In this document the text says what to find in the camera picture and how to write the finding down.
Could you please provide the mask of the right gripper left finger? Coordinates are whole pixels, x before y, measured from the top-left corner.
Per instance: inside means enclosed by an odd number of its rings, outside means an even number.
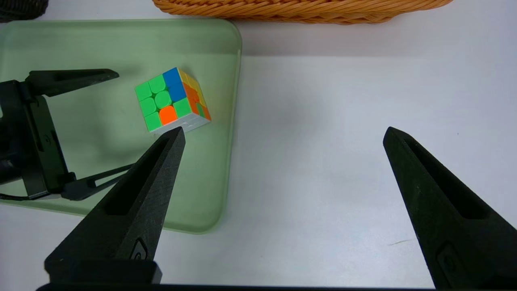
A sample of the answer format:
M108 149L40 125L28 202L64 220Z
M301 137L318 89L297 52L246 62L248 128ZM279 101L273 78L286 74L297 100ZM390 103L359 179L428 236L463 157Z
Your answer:
M186 145L162 134L44 262L52 285L150 285L154 256Z

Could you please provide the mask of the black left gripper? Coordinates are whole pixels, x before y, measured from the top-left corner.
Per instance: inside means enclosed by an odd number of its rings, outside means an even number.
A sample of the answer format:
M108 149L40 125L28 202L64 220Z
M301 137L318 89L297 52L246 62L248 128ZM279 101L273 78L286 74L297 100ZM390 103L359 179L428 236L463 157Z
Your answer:
M110 69L31 71L24 82L1 83L1 184L22 180L26 194L2 200L37 200L52 194L82 201L115 185L133 164L82 179L70 173L46 98L120 77ZM102 184L98 180L120 174Z

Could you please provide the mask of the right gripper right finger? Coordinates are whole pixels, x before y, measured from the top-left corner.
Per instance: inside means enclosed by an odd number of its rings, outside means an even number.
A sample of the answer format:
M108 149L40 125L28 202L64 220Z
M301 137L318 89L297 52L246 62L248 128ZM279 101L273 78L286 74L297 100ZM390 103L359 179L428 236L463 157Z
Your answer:
M383 146L435 288L515 290L515 227L409 134Z

